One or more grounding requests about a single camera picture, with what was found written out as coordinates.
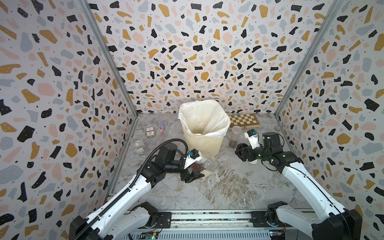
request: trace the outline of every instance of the plastic jar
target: plastic jar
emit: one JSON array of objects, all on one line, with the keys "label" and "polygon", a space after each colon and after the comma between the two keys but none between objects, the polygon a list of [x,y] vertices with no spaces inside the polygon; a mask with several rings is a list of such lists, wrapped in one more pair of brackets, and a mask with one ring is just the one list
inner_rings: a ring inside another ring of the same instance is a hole
[{"label": "plastic jar", "polygon": [[229,143],[228,143],[228,146],[230,148],[236,148],[237,147],[237,142],[239,140],[241,132],[242,132],[241,127],[233,126],[231,132],[229,133]]},{"label": "plastic jar", "polygon": [[147,152],[147,147],[144,145],[143,140],[139,136],[133,136],[131,139],[131,144],[133,149],[135,149],[136,153],[139,156],[145,156]]}]

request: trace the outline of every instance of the white plastic bag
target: white plastic bag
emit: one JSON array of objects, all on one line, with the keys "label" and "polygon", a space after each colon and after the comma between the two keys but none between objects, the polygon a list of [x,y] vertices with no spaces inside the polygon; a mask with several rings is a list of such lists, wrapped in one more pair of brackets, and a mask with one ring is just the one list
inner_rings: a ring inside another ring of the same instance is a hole
[{"label": "white plastic bag", "polygon": [[183,103],[177,118],[192,136],[222,138],[231,124],[229,116],[215,100]]}]

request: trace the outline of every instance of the black cable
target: black cable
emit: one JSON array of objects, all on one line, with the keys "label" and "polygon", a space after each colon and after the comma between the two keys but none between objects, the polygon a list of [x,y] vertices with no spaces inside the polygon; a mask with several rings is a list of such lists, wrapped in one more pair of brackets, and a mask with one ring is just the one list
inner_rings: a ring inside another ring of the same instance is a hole
[{"label": "black cable", "polygon": [[184,156],[184,159],[180,165],[181,168],[184,168],[184,164],[185,164],[185,160],[187,158],[187,154],[188,154],[188,145],[187,143],[183,140],[183,139],[180,139],[180,138],[172,138],[170,140],[167,140],[163,143],[161,143],[160,145],[158,145],[149,155],[148,157],[145,159],[144,163],[141,165],[141,167],[139,168],[139,171],[137,172],[135,178],[133,179],[132,183],[129,185],[129,187],[127,187],[124,191],[122,191],[113,201],[110,202],[110,204],[108,204],[91,222],[89,222],[75,237],[73,240],[80,240],[81,239],[81,236],[86,232],[88,231],[88,229],[96,222],[99,220],[99,218],[101,218],[101,216],[104,215],[104,213],[106,213],[118,200],[120,200],[120,198],[122,198],[127,192],[130,192],[132,187],[135,185],[136,181],[139,179],[140,175],[142,174],[144,168],[146,167],[149,159],[154,155],[155,152],[157,152],[157,150],[160,149],[160,147],[164,146],[165,144],[167,143],[170,143],[170,142],[181,142],[182,144],[184,144],[185,146],[185,156]]}]

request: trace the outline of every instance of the metal frame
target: metal frame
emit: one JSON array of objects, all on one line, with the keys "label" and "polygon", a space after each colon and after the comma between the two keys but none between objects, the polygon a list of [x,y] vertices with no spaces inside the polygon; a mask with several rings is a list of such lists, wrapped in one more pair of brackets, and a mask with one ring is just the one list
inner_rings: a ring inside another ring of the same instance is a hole
[{"label": "metal frame", "polygon": [[301,62],[301,65],[299,66],[299,68],[297,69],[295,75],[293,76],[293,80],[291,81],[291,83],[289,84],[287,90],[285,91],[283,99],[280,101],[279,106],[277,106],[277,109],[276,109],[276,111],[274,113],[275,116],[279,116],[280,115],[281,111],[284,108],[284,105],[286,104],[286,102],[289,99],[289,96],[291,95],[291,93],[293,92],[295,86],[299,82],[299,80],[300,80],[301,76],[303,75],[306,67],[308,66],[308,63],[311,61],[311,59],[312,59],[313,55],[315,54],[317,48],[320,46],[320,43],[323,40],[323,37],[324,37],[325,33],[328,32],[329,27],[331,26],[333,20],[335,19],[337,13],[340,10],[342,4],[344,4],[344,3],[345,3],[345,1],[343,1],[343,0],[334,0],[333,1],[332,5],[330,6],[330,8],[329,8],[329,10],[327,12],[325,20],[321,24],[319,32],[315,36],[315,39],[313,40],[313,43],[309,47],[308,52],[306,53],[306,55],[303,58],[303,61]]}]

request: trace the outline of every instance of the chessboard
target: chessboard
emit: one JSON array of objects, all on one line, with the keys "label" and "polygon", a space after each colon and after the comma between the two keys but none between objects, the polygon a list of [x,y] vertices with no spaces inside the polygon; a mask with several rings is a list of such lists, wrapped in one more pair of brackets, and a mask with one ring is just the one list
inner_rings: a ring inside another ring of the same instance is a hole
[{"label": "chessboard", "polygon": [[253,128],[260,126],[259,121],[255,114],[240,114],[240,115],[231,115],[231,125],[229,129],[232,129],[233,126],[239,126],[241,128]]}]

